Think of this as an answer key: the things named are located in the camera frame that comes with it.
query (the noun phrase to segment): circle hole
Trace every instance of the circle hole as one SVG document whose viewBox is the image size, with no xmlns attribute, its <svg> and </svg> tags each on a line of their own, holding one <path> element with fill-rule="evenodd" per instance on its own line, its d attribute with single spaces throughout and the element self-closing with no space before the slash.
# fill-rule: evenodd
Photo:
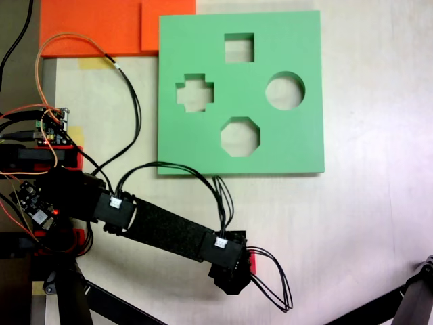
<svg viewBox="0 0 433 325">
<path fill-rule="evenodd" d="M 279 72 L 266 87 L 268 102 L 278 110 L 292 110 L 298 107 L 305 97 L 305 85 L 293 72 Z"/>
</svg>

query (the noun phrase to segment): yellow tape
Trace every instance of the yellow tape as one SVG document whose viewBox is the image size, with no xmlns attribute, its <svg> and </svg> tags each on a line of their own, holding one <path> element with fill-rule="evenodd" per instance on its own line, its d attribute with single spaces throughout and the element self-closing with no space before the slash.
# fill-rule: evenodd
<svg viewBox="0 0 433 325">
<path fill-rule="evenodd" d="M 33 295 L 34 296 L 45 296 L 45 291 L 42 289 L 43 281 L 33 282 Z"/>
<path fill-rule="evenodd" d="M 81 127 L 68 127 L 68 135 L 74 140 L 74 142 L 80 146 L 84 147 L 84 134 L 83 128 Z"/>
<path fill-rule="evenodd" d="M 107 58 L 79 58 L 78 67 L 80 70 L 114 69 L 113 63 Z"/>
</svg>

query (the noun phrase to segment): orange foam block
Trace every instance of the orange foam block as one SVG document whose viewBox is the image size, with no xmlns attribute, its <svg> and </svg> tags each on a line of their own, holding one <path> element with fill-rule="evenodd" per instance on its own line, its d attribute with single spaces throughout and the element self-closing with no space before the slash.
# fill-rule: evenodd
<svg viewBox="0 0 433 325">
<path fill-rule="evenodd" d="M 41 0 L 39 45 L 58 33 L 91 37 L 111 56 L 158 55 L 159 16 L 195 14 L 196 0 Z M 44 58 L 101 56 L 86 41 L 64 38 Z"/>
<path fill-rule="evenodd" d="M 160 16 L 194 15 L 196 0 L 143 0 L 141 7 L 141 50 L 158 55 Z"/>
</svg>

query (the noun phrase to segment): white connector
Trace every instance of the white connector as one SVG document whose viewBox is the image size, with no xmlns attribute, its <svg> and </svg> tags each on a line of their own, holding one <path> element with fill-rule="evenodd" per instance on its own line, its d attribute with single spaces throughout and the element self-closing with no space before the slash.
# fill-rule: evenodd
<svg viewBox="0 0 433 325">
<path fill-rule="evenodd" d="M 116 209 L 120 209 L 120 206 L 122 204 L 122 200 L 119 198 L 115 198 L 114 196 L 112 196 L 110 198 L 110 206 Z"/>
<path fill-rule="evenodd" d="M 215 246 L 224 249 L 228 242 L 227 239 L 216 237 Z"/>
<path fill-rule="evenodd" d="M 48 216 L 42 210 L 38 210 L 33 216 L 33 220 L 35 220 L 39 225 L 41 225 L 45 220 L 48 219 Z"/>
</svg>

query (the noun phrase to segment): square hole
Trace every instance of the square hole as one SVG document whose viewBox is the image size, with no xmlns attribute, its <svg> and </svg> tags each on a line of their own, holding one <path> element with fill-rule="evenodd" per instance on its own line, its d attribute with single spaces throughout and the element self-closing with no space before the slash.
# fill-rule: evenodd
<svg viewBox="0 0 433 325">
<path fill-rule="evenodd" d="M 254 62 L 254 34 L 225 34 L 225 63 Z"/>
</svg>

